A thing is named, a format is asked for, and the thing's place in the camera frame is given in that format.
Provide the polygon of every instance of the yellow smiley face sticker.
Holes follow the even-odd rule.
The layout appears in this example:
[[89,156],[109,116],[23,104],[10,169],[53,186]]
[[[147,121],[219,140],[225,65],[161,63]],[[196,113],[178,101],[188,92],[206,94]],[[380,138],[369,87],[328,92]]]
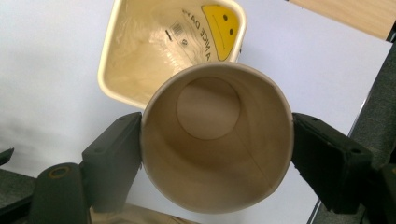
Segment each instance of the yellow smiley face sticker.
[[219,5],[202,6],[210,31],[213,35],[220,61],[230,55],[239,30],[239,20],[227,7]]

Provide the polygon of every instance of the beige cup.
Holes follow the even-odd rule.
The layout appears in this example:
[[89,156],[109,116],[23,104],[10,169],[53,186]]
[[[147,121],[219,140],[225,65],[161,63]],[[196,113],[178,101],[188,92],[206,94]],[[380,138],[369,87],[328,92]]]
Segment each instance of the beige cup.
[[142,119],[143,163],[172,202],[226,213],[269,196],[290,165],[290,107],[266,75],[202,63],[167,80]]

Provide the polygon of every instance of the paper cup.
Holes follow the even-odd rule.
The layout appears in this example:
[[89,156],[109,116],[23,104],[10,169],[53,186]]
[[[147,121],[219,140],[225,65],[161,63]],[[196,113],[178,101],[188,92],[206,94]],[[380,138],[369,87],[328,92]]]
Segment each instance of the paper cup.
[[203,63],[166,81],[142,118],[149,178],[172,202],[226,213],[275,191],[290,165],[292,116],[279,87],[238,63]]

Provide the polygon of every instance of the plastic container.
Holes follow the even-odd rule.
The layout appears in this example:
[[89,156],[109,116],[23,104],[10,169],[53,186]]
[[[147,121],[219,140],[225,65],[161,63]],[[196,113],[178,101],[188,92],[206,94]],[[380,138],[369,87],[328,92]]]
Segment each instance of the plastic container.
[[144,109],[183,69],[235,62],[246,27],[243,9],[232,0],[115,1],[99,85],[111,98]]

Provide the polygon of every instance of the white surface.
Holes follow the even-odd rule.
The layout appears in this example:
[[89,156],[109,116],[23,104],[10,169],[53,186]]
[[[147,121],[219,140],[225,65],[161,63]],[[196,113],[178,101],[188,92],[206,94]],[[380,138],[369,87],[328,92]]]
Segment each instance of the white surface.
[[[271,77],[291,109],[343,133],[359,114],[391,44],[286,1],[238,0],[248,26],[239,62]],[[112,2],[3,0],[0,6],[2,168],[37,176],[80,153],[114,119],[138,111],[100,92],[96,73]],[[290,169],[268,199],[207,216],[168,202],[140,171],[129,201],[203,223],[306,223],[313,191]]]

